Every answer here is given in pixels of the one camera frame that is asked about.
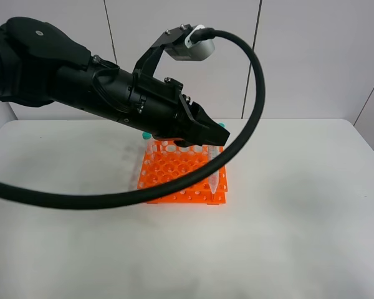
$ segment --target black hose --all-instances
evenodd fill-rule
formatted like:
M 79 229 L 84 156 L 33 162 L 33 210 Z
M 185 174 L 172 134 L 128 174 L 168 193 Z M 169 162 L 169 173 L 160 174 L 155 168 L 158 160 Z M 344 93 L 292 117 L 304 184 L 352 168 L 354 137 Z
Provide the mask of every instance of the black hose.
M 196 31 L 191 36 L 191 40 L 197 42 L 200 40 L 213 39 L 215 37 L 222 37 L 230 40 L 245 52 L 251 61 L 256 80 L 256 101 L 252 114 L 237 138 L 219 156 L 214 158 L 208 164 L 205 164 L 203 167 L 181 178 L 143 190 L 118 194 L 73 196 L 31 191 L 0 183 L 0 197 L 7 199 L 8 201 L 20 202 L 33 206 L 50 207 L 54 209 L 89 210 L 123 207 L 151 201 L 185 189 L 202 181 L 204 178 L 207 178 L 220 167 L 225 165 L 241 150 L 254 132 L 264 108 L 265 85 L 262 67 L 258 58 L 251 47 L 238 36 L 225 31 L 205 28 Z

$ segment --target table surface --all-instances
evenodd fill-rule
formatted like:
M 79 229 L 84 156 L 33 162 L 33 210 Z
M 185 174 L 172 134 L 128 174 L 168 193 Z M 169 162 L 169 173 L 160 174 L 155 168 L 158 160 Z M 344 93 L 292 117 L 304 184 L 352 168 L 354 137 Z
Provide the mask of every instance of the table surface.
M 245 120 L 223 120 L 231 140 Z M 0 181 L 135 189 L 144 141 L 110 121 L 12 121 Z M 56 211 L 0 200 L 0 298 L 374 298 L 374 152 L 344 120 L 262 120 L 223 206 Z

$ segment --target screw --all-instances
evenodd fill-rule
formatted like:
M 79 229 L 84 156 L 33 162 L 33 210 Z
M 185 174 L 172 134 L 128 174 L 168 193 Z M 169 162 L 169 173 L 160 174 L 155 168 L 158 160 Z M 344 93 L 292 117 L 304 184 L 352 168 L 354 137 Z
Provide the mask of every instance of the screw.
M 92 62 L 93 62 L 94 64 L 97 64 L 97 63 L 100 62 L 100 60 L 101 60 L 100 56 L 98 56 L 98 55 L 94 55 L 94 56 L 93 56 L 93 59 L 92 59 Z

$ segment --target black robotic arm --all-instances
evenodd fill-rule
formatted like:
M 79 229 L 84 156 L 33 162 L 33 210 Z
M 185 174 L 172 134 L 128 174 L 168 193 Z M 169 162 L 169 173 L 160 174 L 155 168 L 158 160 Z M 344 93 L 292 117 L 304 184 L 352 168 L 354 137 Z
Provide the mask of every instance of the black robotic arm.
M 109 120 L 147 131 L 179 146 L 224 145 L 229 132 L 210 119 L 202 107 L 182 94 L 183 84 L 153 78 L 163 51 L 176 60 L 203 60 L 222 37 L 249 57 L 256 75 L 254 111 L 240 135 L 222 154 L 179 179 L 144 190 L 99 196 L 68 196 L 31 191 L 0 183 L 0 197 L 57 209 L 105 209 L 150 201 L 202 181 L 226 164 L 255 130 L 264 106 L 260 63 L 239 37 L 203 26 L 165 31 L 136 63 L 132 73 L 70 40 L 56 27 L 15 17 L 0 27 L 0 101 L 29 107 L 60 102 Z

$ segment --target black cable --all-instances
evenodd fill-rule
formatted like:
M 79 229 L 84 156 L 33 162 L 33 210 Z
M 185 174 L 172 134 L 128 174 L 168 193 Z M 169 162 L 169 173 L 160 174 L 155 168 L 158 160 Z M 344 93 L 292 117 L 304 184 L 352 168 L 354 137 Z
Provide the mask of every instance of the black cable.
M 219 156 L 214 158 L 208 164 L 205 164 L 203 167 L 181 178 L 143 190 L 136 190 L 118 194 L 72 196 L 31 191 L 0 183 L 0 197 L 9 201 L 31 204 L 33 206 L 51 207 L 56 209 L 108 209 L 112 207 L 122 207 L 132 204 L 139 204 L 180 191 L 202 181 L 204 178 L 207 178 L 220 167 L 225 165 L 241 150 L 241 148 L 247 143 L 248 139 L 254 132 L 264 108 L 265 85 L 262 67 L 259 63 L 258 58 L 256 57 L 251 47 L 238 36 L 225 31 L 217 31 L 212 28 L 205 28 L 196 31 L 191 36 L 191 40 L 197 42 L 200 40 L 213 39 L 215 37 L 222 37 L 224 39 L 230 40 L 245 52 L 245 54 L 251 61 L 256 79 L 256 101 L 252 114 L 248 118 L 245 127 L 242 129 L 237 138 Z
M 101 65 L 103 69 L 100 69 L 94 72 L 92 77 L 92 86 L 94 91 L 99 95 L 99 97 L 104 100 L 105 103 L 110 105 L 113 109 L 122 112 L 122 113 L 129 113 L 131 108 L 127 105 L 115 100 L 105 89 L 100 81 L 101 76 L 109 76 L 110 78 L 114 78 L 118 75 L 120 67 L 116 64 L 112 63 L 111 61 L 103 60 L 99 56 L 94 56 L 94 59 L 97 64 Z

